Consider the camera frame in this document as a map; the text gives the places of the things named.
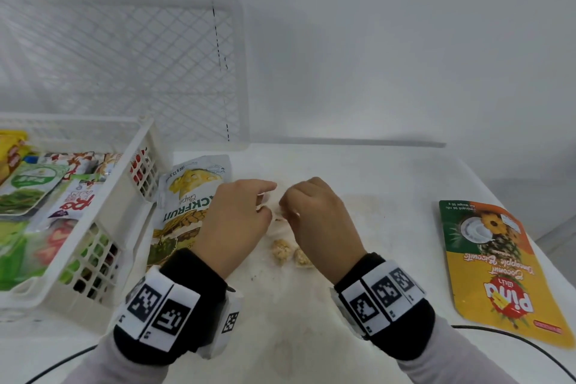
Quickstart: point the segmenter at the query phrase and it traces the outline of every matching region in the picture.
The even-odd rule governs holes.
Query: light purple sleeve
[[[438,316],[422,355],[398,365],[414,384],[518,384]]]
[[[145,366],[127,360],[108,334],[63,384],[160,384],[167,374],[168,366]]]

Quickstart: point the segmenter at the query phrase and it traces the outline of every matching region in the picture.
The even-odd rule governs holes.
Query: crumb
[[[272,243],[272,255],[280,265],[288,261],[292,257],[292,253],[293,249],[286,240],[279,238]]]
[[[296,263],[296,267],[300,267],[303,269],[314,267],[312,261],[310,261],[310,259],[306,257],[306,254],[300,248],[296,249],[296,251],[294,252],[294,262]]]

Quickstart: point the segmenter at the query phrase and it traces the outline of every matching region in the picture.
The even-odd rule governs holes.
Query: black wristband
[[[367,254],[338,282],[334,289],[342,293],[366,273],[386,260],[376,253]],[[370,337],[370,341],[397,360],[414,360],[421,356],[434,329],[436,314],[432,305],[422,299],[397,321]]]
[[[211,330],[219,317],[218,309],[226,298],[227,284],[190,249],[179,249],[160,268],[160,273],[200,295],[178,339],[169,352],[160,351],[134,340],[116,326],[114,341],[127,359],[141,365],[166,366],[186,351],[196,352],[209,343]]]

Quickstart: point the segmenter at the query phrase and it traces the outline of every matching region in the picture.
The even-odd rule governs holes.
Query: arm
[[[320,178],[300,182],[280,200],[296,241],[338,293],[385,260],[369,254],[346,207]],[[425,299],[370,341],[398,361],[415,384],[514,384],[515,381],[447,322]]]
[[[64,384],[160,384],[178,357],[209,343],[209,328],[225,298],[224,279],[254,249],[272,220],[269,208],[256,211],[258,195],[275,188],[276,183],[258,179],[221,184],[193,252],[178,250],[160,269],[173,282],[200,295],[169,352],[144,345],[116,326]]]

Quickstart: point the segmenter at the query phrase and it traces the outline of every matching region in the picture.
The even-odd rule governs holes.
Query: sleeve
[[[64,381],[66,384],[161,383],[168,365],[185,352],[196,352],[209,344],[217,310],[226,297],[226,282],[189,249],[174,252],[160,272],[200,295],[170,351],[142,344],[115,326]]]
[[[384,261],[375,253],[365,255],[334,286],[335,290],[342,293]],[[437,317],[425,299],[371,335],[370,341],[395,358],[415,384],[516,382],[444,319]]]

